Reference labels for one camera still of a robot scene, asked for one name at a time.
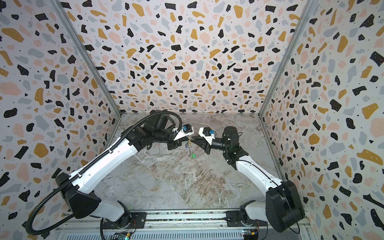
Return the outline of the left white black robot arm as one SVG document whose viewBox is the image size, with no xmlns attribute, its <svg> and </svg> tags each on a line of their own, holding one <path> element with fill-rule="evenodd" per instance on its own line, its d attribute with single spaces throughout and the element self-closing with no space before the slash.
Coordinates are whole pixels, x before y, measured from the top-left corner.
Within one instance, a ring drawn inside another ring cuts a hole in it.
<svg viewBox="0 0 384 240">
<path fill-rule="evenodd" d="M 190 124 L 183 124 L 181 117 L 169 111 L 152 111 L 133 124 L 104 152 L 68 177 L 60 175 L 58 185 L 74 218 L 88 216 L 104 218 L 112 222 L 131 217 L 121 202 L 112 203 L 99 198 L 96 186 L 128 158 L 154 143 L 167 144 L 174 150 L 194 134 Z"/>
</svg>

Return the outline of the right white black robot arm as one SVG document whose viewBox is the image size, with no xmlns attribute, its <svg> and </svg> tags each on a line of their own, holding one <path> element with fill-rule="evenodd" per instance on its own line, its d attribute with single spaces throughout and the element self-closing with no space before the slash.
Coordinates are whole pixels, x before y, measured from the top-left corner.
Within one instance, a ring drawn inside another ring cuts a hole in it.
<svg viewBox="0 0 384 240">
<path fill-rule="evenodd" d="M 244 226 L 254 221 L 264 221 L 281 233 L 305 218 L 305 211 L 298 189 L 292 181 L 283 181 L 258 165 L 241 147 L 236 127 L 226 127 L 221 137 L 209 127 L 200 128 L 199 134 L 191 142 L 206 154 L 211 150 L 221 151 L 228 165 L 245 175 L 264 195 L 264 206 L 254 200 L 239 208 L 238 220 Z"/>
</svg>

